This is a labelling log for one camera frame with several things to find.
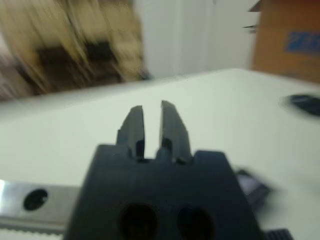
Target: white wall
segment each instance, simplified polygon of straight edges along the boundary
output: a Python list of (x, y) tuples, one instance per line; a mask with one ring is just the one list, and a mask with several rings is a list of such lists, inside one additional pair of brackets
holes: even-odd
[(248, 12), (258, 0), (216, 0), (213, 33), (214, 70), (249, 69), (256, 34), (243, 28), (258, 23), (259, 13)]
[(135, 0), (146, 68), (155, 78), (212, 68), (213, 0)]

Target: screw hole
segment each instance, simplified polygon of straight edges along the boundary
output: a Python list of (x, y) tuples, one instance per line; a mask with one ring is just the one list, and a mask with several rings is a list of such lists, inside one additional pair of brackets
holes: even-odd
[(119, 226), (126, 240), (152, 240), (158, 228), (157, 216), (149, 206), (130, 205), (121, 215)]
[(34, 190), (26, 196), (23, 206), (27, 211), (41, 208), (48, 200), (48, 193), (43, 189)]
[(177, 224), (185, 240), (211, 240), (214, 236), (210, 216), (198, 207), (183, 207), (178, 214)]

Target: black plastic part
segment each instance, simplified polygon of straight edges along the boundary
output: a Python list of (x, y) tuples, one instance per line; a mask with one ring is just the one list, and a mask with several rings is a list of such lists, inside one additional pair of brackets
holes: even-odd
[(117, 145), (130, 148), (131, 156), (143, 158), (145, 154), (145, 125), (142, 106), (131, 108), (116, 137)]
[(239, 170), (236, 177), (252, 210), (257, 212), (264, 204), (271, 189), (245, 170)]
[(310, 95), (292, 95), (289, 101), (300, 110), (320, 117), (320, 99)]
[[(185, 165), (166, 148), (145, 162), (129, 154), (123, 145), (98, 147), (64, 240), (265, 239), (223, 153), (199, 151)], [(132, 205), (151, 210), (146, 220), (123, 216)], [(153, 212), (156, 227), (143, 224), (154, 223)]]
[(187, 129), (176, 107), (168, 101), (162, 101), (160, 141), (161, 146), (172, 154), (175, 162), (187, 164), (192, 161)]
[(268, 231), (265, 236), (266, 240), (294, 240), (287, 229)]

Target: blue label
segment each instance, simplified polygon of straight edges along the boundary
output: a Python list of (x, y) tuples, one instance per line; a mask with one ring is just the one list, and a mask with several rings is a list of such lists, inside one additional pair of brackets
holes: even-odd
[(320, 54), (320, 33), (307, 31), (290, 32), (286, 50), (294, 53)]

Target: white surface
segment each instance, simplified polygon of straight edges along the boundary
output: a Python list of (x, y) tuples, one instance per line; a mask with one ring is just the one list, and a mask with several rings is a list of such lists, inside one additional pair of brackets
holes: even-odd
[(133, 2), (142, 22), (146, 68), (155, 78), (212, 70), (212, 0)]
[[(144, 110), (145, 155), (154, 157), (161, 100), (167, 100), (188, 129), (193, 153), (224, 151), (233, 166), (249, 168), (279, 189), (269, 200), (269, 214), (260, 219), (263, 229), (287, 227), (297, 240), (318, 239), (320, 122), (280, 104), (284, 96), (316, 88), (232, 69), (4, 104), (0, 178), (80, 185), (95, 147), (115, 142), (117, 129), (135, 105)], [(0, 231), (1, 240), (32, 239), (27, 237)]]
[(212, 69), (251, 68), (256, 34), (243, 27), (259, 23), (260, 14), (248, 12), (257, 1), (216, 0)]

